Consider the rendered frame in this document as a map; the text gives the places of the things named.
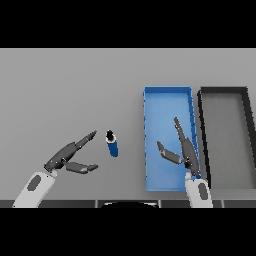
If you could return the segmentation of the blue bin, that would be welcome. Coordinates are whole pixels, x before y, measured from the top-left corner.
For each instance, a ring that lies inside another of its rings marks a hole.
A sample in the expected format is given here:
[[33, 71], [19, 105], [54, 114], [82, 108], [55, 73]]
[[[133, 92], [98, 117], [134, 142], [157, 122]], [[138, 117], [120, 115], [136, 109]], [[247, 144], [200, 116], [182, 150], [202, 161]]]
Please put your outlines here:
[[182, 155], [174, 118], [181, 123], [185, 136], [198, 151], [194, 103], [191, 86], [145, 86], [144, 97], [144, 154], [147, 192], [183, 192], [186, 168], [164, 159], [156, 142]]

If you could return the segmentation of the blue pipe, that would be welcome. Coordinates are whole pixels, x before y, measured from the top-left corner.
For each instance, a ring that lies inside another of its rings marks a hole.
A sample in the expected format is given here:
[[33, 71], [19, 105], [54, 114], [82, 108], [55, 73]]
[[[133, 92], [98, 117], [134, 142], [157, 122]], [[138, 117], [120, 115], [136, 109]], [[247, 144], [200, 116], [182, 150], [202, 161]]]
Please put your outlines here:
[[106, 143], [112, 157], [118, 156], [118, 144], [116, 136], [112, 130], [108, 130], [106, 133]]

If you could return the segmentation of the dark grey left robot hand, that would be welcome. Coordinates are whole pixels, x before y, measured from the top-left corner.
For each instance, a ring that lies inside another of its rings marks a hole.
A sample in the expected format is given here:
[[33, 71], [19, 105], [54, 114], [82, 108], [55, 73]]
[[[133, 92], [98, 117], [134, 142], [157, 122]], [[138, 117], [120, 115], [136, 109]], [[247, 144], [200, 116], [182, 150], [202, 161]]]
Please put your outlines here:
[[60, 149], [48, 162], [44, 164], [44, 168], [49, 173], [54, 170], [66, 168], [67, 171], [87, 174], [98, 168], [97, 164], [84, 165], [76, 162], [71, 162], [72, 157], [79, 151], [86, 143], [91, 141], [96, 135], [97, 131], [93, 131], [86, 135], [83, 139], [78, 142], [71, 142]]

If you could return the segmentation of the dark grey bin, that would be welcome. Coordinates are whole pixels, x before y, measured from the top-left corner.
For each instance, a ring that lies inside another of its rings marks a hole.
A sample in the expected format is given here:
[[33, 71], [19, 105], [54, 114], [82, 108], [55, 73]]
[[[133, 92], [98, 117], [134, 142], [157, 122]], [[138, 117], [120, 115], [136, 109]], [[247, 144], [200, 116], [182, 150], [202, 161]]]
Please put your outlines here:
[[256, 189], [256, 129], [247, 87], [197, 93], [207, 180], [212, 189]]

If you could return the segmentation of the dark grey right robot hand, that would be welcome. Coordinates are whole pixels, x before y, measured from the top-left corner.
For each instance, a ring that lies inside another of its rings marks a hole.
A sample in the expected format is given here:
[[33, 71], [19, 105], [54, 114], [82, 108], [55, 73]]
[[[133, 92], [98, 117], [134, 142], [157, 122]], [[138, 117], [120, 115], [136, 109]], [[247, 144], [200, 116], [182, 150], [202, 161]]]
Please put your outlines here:
[[190, 172], [190, 174], [198, 179], [201, 178], [201, 170], [199, 167], [198, 157], [191, 140], [184, 135], [183, 128], [177, 117], [174, 118], [174, 126], [176, 128], [178, 139], [181, 145], [182, 155], [169, 151], [166, 149], [160, 141], [157, 141], [157, 147], [160, 155], [175, 164], [184, 164], [184, 167]]

